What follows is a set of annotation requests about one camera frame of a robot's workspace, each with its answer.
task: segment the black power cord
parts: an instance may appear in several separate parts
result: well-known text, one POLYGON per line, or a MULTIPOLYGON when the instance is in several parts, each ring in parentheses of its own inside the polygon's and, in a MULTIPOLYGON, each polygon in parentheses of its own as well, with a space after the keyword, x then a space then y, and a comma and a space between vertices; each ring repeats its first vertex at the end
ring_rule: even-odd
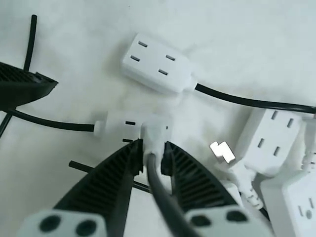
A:
MULTIPOLYGON (((23 70, 25 70, 25 71, 28 71, 30 69, 33 48, 34 48, 34 41, 35 41, 37 19, 38 19, 38 17, 36 15, 32 15, 28 49, 26 51, 25 62, 24 62, 24 67, 23 67, 23 70)), ((11 118, 12 118, 11 114, 6 114, 2 123, 0 124, 0 138, 2 137, 4 130, 8 126, 11 118)))
POLYGON ((313 106, 270 102, 270 101, 262 101, 262 100, 252 100, 252 99, 225 94, 220 91, 208 88, 201 84, 197 84, 197 86, 195 87, 195 90, 202 92, 206 95, 215 97, 217 99, 225 100, 225 101, 232 102, 235 104, 240 104, 240 105, 265 108, 265 109, 287 110, 287 111, 302 112, 302 113, 308 113, 308 114, 316 114, 316 107, 313 107, 313 106))
POLYGON ((187 223, 184 213, 167 193, 157 175, 156 156, 150 154, 147 160, 147 177, 152 194, 174 236, 197 237, 193 227, 187 223))
MULTIPOLYGON (((32 15, 31 17, 29 43, 28 43, 27 53, 25 57, 24 67, 23 67, 23 70, 25 71, 28 71, 30 69, 30 64, 31 64, 31 59, 32 59, 32 54, 33 54, 33 49, 34 49, 34 42, 35 42, 37 18, 38 17, 36 15, 32 15)), ((27 115, 25 113, 22 113, 16 110, 10 110, 10 111, 5 111, 5 112, 7 112, 7 114, 4 117, 2 123, 0 124, 0 138, 3 135, 3 132, 6 129, 7 125, 9 124, 12 116, 15 116, 17 118, 20 118, 29 122, 33 122, 39 125, 59 128, 63 130, 93 132, 93 129, 94 129, 93 124, 76 124, 76 123, 50 121, 50 120, 46 120, 42 118, 37 118, 31 115, 27 115)))
POLYGON ((34 117, 32 115, 27 115, 17 110, 5 111, 8 115, 15 116, 19 119, 26 120, 28 122, 33 122, 46 127, 59 128, 63 130, 70 131, 81 131, 81 132, 93 132, 94 124, 80 124, 80 123, 67 123, 67 122, 56 122, 51 120, 46 120, 43 118, 34 117))

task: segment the white power strip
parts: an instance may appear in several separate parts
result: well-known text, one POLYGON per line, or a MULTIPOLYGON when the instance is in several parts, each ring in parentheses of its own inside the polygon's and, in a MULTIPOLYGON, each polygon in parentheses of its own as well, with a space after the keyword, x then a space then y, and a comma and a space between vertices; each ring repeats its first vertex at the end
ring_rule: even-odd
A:
POLYGON ((128 77, 164 94, 194 90, 197 85, 188 58, 143 34, 135 37, 121 68, 128 77))
POLYGON ((261 183, 261 191, 276 237, 314 237, 316 233, 316 173, 284 170, 261 183))
POLYGON ((245 166, 268 177, 285 162, 302 118, 288 111, 254 109, 238 140, 235 156, 245 166))

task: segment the white surface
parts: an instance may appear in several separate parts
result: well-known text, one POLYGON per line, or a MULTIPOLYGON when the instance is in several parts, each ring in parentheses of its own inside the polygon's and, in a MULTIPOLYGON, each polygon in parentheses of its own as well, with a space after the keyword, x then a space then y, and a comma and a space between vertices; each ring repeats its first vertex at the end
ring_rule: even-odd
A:
POLYGON ((187 221, 195 216, 204 216, 211 222, 209 226, 195 227, 196 232, 202 237, 223 236, 223 237, 272 237, 271 231, 256 218, 253 218, 246 209, 238 205, 230 205, 216 208, 194 209, 186 213, 187 221), (245 216, 247 221, 229 221, 229 212, 237 211, 245 216))
POLYGON ((261 183, 276 237, 313 237, 316 226, 316 173, 285 170, 261 183))
POLYGON ((41 210, 30 215, 22 223, 17 237, 78 237, 77 226, 83 221, 91 220, 96 224, 95 232, 90 237, 107 237, 106 223, 101 215, 91 213, 80 213, 61 210, 41 210), (60 223, 56 229, 43 233, 39 226, 45 218, 50 216, 60 217, 60 223))
MULTIPOLYGON (((20 110, 89 123, 110 109, 170 111, 174 142, 213 170, 209 144, 225 140, 233 148, 251 109, 199 92, 170 98, 126 78, 119 64, 128 45, 137 32, 148 33, 188 56, 203 84, 314 105, 315 7, 314 0, 2 0, 0 61, 23 67, 31 14, 37 14, 31 71, 59 85, 20 110)), ((98 152, 101 146, 90 133, 12 119, 0 140, 0 236, 12 236, 30 213, 52 207, 84 175, 68 162, 95 166, 109 155, 98 152)))
POLYGON ((137 34, 122 60, 128 77, 164 94, 193 91, 192 64, 179 51, 145 34, 137 34))
POLYGON ((268 177, 275 176, 297 137, 301 115, 288 111, 255 109, 238 140, 237 160, 268 177))

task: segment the white plug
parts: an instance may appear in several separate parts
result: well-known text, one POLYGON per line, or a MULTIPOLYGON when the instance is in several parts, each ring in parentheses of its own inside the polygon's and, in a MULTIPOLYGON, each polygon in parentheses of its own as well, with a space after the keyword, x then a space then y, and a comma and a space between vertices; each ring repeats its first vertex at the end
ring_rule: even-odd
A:
POLYGON ((308 172, 315 171, 316 163, 316 118, 305 119, 305 155, 302 169, 308 172))
POLYGON ((168 141, 167 123, 164 119, 153 119, 142 124, 141 139, 143 139, 143 165, 151 154, 156 157, 156 167, 160 167, 164 154, 164 144, 168 141))
POLYGON ((314 237, 316 173, 283 170, 261 183, 261 191, 277 237, 314 237))
POLYGON ((302 118, 292 112, 254 109, 238 140, 235 156, 268 177, 284 164, 297 137, 302 118))
POLYGON ((218 145, 213 142, 210 149, 217 157, 215 167, 225 173, 226 178, 234 183, 242 196, 256 209, 263 207, 263 202, 252 187, 256 172, 247 168, 244 160, 237 161, 226 142, 218 145))
POLYGON ((177 50, 138 34, 121 63, 122 72, 164 94, 194 90, 192 65, 177 50))
POLYGON ((243 207, 243 203, 241 200, 241 196, 239 194, 237 186, 228 180, 221 180, 221 184, 224 186, 224 188, 229 192, 229 194, 233 197, 233 199, 237 202, 237 204, 241 207, 243 207))

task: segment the extension cord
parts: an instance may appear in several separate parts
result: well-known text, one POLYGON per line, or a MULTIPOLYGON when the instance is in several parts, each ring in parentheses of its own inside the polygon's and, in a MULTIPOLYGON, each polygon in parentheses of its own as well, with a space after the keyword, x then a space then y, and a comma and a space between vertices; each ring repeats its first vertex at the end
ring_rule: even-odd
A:
POLYGON ((316 233, 316 173, 283 170, 261 183, 261 191, 276 237, 314 237, 316 233))
POLYGON ((284 164, 300 130, 302 118, 292 112, 254 109, 234 154, 244 165, 267 177, 284 164))
POLYGON ((218 158, 215 167, 225 173, 253 207, 261 209, 252 182, 257 173, 275 176, 284 164, 300 129, 301 117, 286 111, 255 109, 238 140, 234 154, 224 142, 211 150, 218 158))
POLYGON ((121 69, 126 76, 164 94, 193 91, 197 85, 187 57, 143 34, 135 37, 121 69))

